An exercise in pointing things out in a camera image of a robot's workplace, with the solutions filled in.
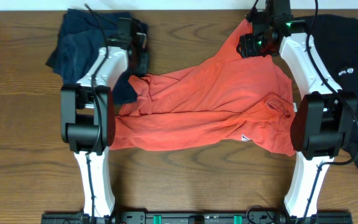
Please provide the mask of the red t-shirt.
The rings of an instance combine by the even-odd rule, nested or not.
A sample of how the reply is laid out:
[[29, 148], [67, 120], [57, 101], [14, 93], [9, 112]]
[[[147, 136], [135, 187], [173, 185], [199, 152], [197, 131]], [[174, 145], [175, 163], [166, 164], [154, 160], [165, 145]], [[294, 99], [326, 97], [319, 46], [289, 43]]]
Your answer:
[[252, 141], [292, 156], [295, 116], [291, 80], [272, 58], [242, 58], [242, 21], [219, 51], [200, 65], [163, 75], [131, 76], [137, 100], [116, 116], [113, 149], [175, 151], [224, 139]]

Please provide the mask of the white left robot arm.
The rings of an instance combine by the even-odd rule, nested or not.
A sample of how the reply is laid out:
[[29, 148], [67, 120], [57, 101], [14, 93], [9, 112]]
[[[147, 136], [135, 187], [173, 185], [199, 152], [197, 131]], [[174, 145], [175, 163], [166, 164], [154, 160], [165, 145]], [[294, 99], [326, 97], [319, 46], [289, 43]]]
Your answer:
[[116, 130], [112, 90], [126, 72], [145, 74], [147, 33], [106, 40], [84, 77], [61, 88], [61, 135], [80, 167], [85, 205], [81, 223], [107, 223], [115, 206], [109, 176], [109, 148]]

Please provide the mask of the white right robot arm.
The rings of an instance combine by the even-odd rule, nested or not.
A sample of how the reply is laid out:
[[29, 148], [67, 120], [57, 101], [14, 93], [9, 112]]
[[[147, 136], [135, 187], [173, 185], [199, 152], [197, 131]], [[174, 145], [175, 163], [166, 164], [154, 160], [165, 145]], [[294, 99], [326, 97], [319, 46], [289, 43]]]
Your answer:
[[351, 223], [349, 213], [319, 212], [317, 201], [329, 167], [353, 162], [334, 159], [358, 125], [356, 95], [328, 73], [305, 21], [253, 22], [251, 33], [240, 37], [237, 52], [243, 58], [279, 55], [302, 97], [290, 127], [295, 170], [277, 223]]

